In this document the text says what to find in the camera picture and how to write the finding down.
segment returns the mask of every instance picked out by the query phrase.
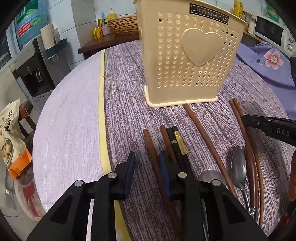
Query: yellow cup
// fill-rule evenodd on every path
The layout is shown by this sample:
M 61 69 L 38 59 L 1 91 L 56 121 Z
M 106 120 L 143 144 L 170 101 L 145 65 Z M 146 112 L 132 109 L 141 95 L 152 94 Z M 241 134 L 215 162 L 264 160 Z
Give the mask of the yellow cup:
M 235 16 L 242 18 L 243 8 L 244 8 L 244 5 L 240 1 L 234 0 L 234 15 Z
M 94 28 L 92 31 L 95 39 L 103 37 L 102 27 Z

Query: basket base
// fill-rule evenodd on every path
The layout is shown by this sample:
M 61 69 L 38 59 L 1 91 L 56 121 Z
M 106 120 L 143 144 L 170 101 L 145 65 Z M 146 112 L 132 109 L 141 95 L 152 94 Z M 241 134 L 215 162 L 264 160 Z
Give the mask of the basket base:
M 167 106 L 174 106 L 174 105 L 183 105 L 183 104 L 194 104 L 194 103 L 202 103 L 202 102 L 215 102 L 218 99 L 218 96 L 216 96 L 213 99 L 182 100 L 182 101 L 175 101 L 175 102 L 166 102 L 166 103 L 154 104 L 154 103 L 151 103 L 151 101 L 149 99 L 147 85 L 144 86 L 144 93 L 145 93 L 145 98 L 146 98 L 147 104 L 150 107 L 153 107 L 153 108 L 160 108 L 160 107 L 167 107 Z

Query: blue gripper pad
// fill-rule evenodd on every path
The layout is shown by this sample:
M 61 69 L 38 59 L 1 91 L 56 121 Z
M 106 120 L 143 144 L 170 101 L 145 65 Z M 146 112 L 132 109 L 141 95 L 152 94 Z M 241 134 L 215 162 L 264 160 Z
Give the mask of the blue gripper pad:
M 130 152 L 128 156 L 128 160 L 126 162 L 127 165 L 127 172 L 126 172 L 126 178 L 125 178 L 125 194 L 126 197 L 129 196 L 130 191 L 131 191 L 131 182 L 133 180 L 133 171 L 136 167 L 136 155 L 133 151 Z
M 168 176 L 168 170 L 166 167 L 166 163 L 168 163 L 168 154 L 166 151 L 162 150 L 159 153 L 159 164 L 160 164 L 160 172 L 163 177 L 163 183 L 165 185 L 165 192 L 169 199 L 172 197 L 172 193 L 170 191 L 170 179 Z

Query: gold foil band on chopstick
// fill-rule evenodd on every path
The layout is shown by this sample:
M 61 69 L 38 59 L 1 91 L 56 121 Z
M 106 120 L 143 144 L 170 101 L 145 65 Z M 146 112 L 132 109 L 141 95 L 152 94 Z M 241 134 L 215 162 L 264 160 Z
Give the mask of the gold foil band on chopstick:
M 177 142 L 178 142 L 178 145 L 179 145 L 181 154 L 182 155 L 186 155 L 187 154 L 187 150 L 186 150 L 186 147 L 184 146 L 184 142 L 182 140 L 182 137 L 181 137 L 180 132 L 179 131 L 175 131 L 174 134 L 175 134 L 175 137 L 177 139 Z

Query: snack bag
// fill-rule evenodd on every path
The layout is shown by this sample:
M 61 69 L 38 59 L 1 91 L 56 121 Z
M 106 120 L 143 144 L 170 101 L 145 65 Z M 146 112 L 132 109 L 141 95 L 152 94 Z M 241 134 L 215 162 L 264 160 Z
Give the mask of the snack bag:
M 32 161 L 32 156 L 22 141 L 18 123 L 20 99 L 8 104 L 0 112 L 0 150 L 9 173 L 14 180 Z

